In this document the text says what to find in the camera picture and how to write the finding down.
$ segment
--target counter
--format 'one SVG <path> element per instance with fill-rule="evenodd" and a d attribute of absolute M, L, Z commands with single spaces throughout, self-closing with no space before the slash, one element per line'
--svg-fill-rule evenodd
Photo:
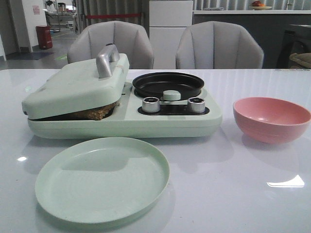
<path fill-rule="evenodd" d="M 311 10 L 224 10 L 201 11 L 194 10 L 194 15 L 311 15 Z"/>

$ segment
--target chair backrest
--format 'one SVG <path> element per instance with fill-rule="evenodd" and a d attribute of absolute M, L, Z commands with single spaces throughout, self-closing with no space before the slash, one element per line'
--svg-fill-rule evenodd
<path fill-rule="evenodd" d="M 154 53 L 146 30 L 122 21 L 96 23 L 86 27 L 71 45 L 68 63 L 96 58 L 102 48 L 113 43 L 125 53 L 131 69 L 152 69 Z"/>
<path fill-rule="evenodd" d="M 263 57 L 263 50 L 244 27 L 208 21 L 185 29 L 176 53 L 176 68 L 262 68 Z"/>

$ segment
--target silver handle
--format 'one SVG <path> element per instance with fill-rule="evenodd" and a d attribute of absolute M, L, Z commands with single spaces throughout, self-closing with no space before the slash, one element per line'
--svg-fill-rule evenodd
<path fill-rule="evenodd" d="M 116 62 L 120 59 L 120 55 L 116 45 L 106 45 L 96 57 L 96 66 L 99 78 L 108 78 L 112 76 L 110 62 Z"/>

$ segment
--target fruit bowl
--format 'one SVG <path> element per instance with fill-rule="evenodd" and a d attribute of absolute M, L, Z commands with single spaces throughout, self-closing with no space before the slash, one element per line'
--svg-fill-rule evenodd
<path fill-rule="evenodd" d="M 272 8 L 272 6 L 251 6 L 250 7 L 253 10 L 269 10 Z"/>
<path fill-rule="evenodd" d="M 238 127 L 251 138 L 270 144 L 299 138 L 311 122 L 308 109 L 285 100 L 249 97 L 233 104 Z"/>

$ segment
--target glossy table surface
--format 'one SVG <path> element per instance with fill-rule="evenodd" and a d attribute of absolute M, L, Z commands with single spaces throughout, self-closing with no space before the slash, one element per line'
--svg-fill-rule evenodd
<path fill-rule="evenodd" d="M 269 145 L 244 135 L 232 111 L 235 100 L 249 96 L 310 110 L 310 70 L 179 70 L 205 81 L 223 111 L 221 127 L 209 137 L 141 139 L 167 157 L 169 185 L 147 214 L 113 229 L 58 220 L 36 200 L 41 168 L 83 141 L 34 136 L 22 112 L 21 101 L 57 71 L 0 71 L 1 233 L 311 232 L 311 127 L 291 143 Z M 128 78 L 149 72 L 130 70 Z"/>

